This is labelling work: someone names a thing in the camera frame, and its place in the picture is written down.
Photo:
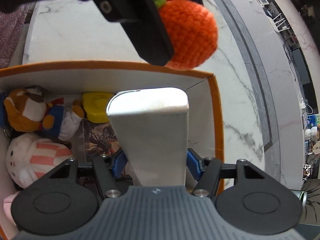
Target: marble table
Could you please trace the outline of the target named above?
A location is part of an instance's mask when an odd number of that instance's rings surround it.
[[[261,125],[252,85],[236,41],[214,0],[203,0],[219,28],[218,49],[197,69],[216,75],[224,121],[225,162],[245,158],[265,168]],[[109,23],[92,1],[38,2],[23,63],[79,59],[143,61],[120,24]]]

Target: pink fluffy blanket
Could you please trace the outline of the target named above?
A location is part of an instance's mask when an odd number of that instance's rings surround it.
[[[0,68],[7,67],[10,57],[18,44],[29,4],[21,5],[10,14],[0,12]]]

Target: ridged gray surface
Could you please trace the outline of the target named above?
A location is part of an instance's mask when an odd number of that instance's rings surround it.
[[[294,229],[258,236],[223,220],[209,198],[188,194],[184,187],[130,187],[103,201],[95,217],[78,230],[60,236],[20,233],[16,240],[302,240]]]

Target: yellow object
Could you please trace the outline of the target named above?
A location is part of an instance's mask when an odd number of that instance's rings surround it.
[[[114,94],[109,92],[90,92],[83,93],[83,108],[87,113],[90,122],[104,123],[109,122],[106,115],[106,108]]]

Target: orange crocheted ball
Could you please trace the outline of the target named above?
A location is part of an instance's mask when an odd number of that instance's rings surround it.
[[[218,28],[213,14],[189,0],[170,0],[159,14],[174,48],[167,67],[187,70],[198,67],[217,49]]]

